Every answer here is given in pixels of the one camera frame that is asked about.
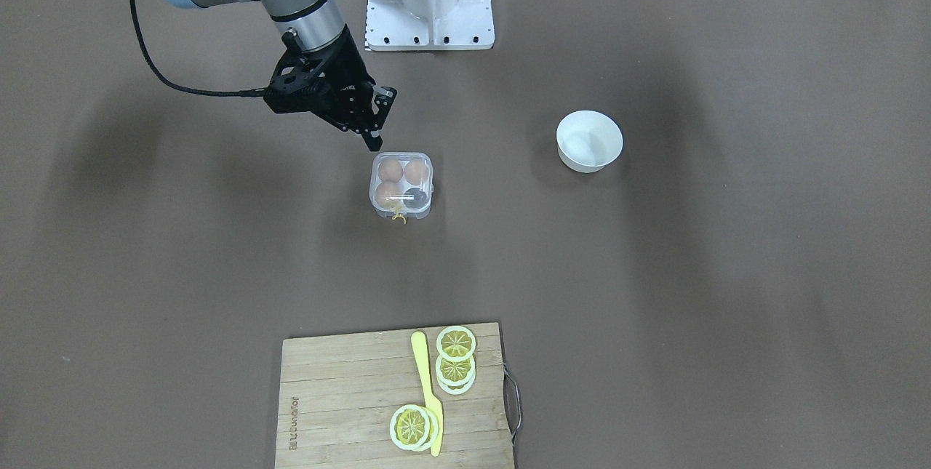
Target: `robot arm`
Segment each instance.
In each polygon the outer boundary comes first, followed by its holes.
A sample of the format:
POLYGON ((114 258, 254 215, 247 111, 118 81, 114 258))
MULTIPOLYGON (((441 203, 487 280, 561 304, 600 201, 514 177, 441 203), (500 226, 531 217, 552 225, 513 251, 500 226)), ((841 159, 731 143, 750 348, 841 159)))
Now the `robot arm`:
POLYGON ((167 0, 182 8, 260 1, 281 33, 286 52, 263 99, 276 113, 312 112, 334 127, 359 135, 371 151, 396 90, 375 84, 356 49, 335 0, 167 0))

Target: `citrus slice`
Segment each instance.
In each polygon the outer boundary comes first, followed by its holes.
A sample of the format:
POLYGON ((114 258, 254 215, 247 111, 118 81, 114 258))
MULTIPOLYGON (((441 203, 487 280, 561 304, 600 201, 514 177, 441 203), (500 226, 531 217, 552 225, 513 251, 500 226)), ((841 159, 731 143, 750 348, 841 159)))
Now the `citrus slice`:
POLYGON ((475 377, 475 357, 449 362, 442 356, 436 357, 436 381, 449 387, 460 387, 475 377))
POLYGON ((400 406, 391 417, 391 441, 404 450, 420 448, 428 440, 430 417, 421 406, 400 406))
POLYGON ((466 382, 465 385, 463 385, 463 386, 460 386, 460 387, 450 387, 450 386, 446 385, 445 383, 440 382, 440 383, 439 383, 439 388, 442 389, 443 392, 449 393, 450 395, 462 395, 462 393, 465 393, 467 390, 472 389, 472 384, 473 384, 473 383, 475 383, 475 376, 473 376, 473 377, 472 377, 468 382, 466 382))
POLYGON ((449 362, 459 362, 475 353, 475 335, 463 326, 449 326, 439 331, 436 350, 449 362))
POLYGON ((422 446, 413 449, 416 452, 424 452, 425 450, 432 448, 433 442, 436 441, 436 436, 439 435, 439 419, 436 418, 436 414, 434 414, 430 409, 426 409, 426 407, 423 407, 423 410, 425 410, 426 415, 430 417, 430 437, 428 440, 426 440, 426 442, 423 442, 422 446))

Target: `yellow knife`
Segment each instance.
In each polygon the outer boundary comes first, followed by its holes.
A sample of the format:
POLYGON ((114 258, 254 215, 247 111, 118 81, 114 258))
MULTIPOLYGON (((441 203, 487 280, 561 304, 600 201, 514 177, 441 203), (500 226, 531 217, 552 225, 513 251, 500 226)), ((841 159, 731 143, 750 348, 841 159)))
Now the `yellow knife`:
POLYGON ((423 403, 436 415, 439 422, 439 432, 436 440, 430 446, 430 454, 439 456, 439 445, 443 443, 443 404, 433 395, 433 383, 430 382, 430 356, 426 349, 426 335, 423 331, 416 331, 410 335, 410 347, 413 349, 413 359, 417 362, 417 373, 420 374, 420 385, 423 387, 423 403))

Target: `white mounting plate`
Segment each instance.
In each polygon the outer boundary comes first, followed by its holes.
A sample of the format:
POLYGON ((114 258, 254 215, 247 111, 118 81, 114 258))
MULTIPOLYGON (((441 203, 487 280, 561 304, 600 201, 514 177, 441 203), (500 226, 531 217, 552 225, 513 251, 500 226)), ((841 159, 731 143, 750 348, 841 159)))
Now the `white mounting plate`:
POLYGON ((368 3, 365 48, 369 51, 463 51, 495 45, 491 0, 460 1, 443 18, 435 19, 432 38, 428 19, 410 14, 401 2, 368 3))

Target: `cutting board handle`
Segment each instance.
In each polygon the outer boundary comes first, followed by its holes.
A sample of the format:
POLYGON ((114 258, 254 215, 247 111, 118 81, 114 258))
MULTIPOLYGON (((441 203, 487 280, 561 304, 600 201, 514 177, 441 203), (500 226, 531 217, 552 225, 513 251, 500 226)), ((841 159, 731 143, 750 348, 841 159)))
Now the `cutting board handle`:
POLYGON ((521 388, 518 387, 518 382, 514 379, 514 375, 511 374, 511 370, 508 369, 508 363, 504 363, 505 367, 505 416, 508 418, 508 429, 511 432, 511 445, 516 446, 516 437, 518 436, 519 430, 523 425, 523 407, 521 406, 521 388), (513 398, 508 398, 508 386, 510 386, 510 393, 513 395, 513 398), (513 402, 514 414, 516 419, 512 419, 510 409, 512 406, 508 405, 510 402, 513 402))

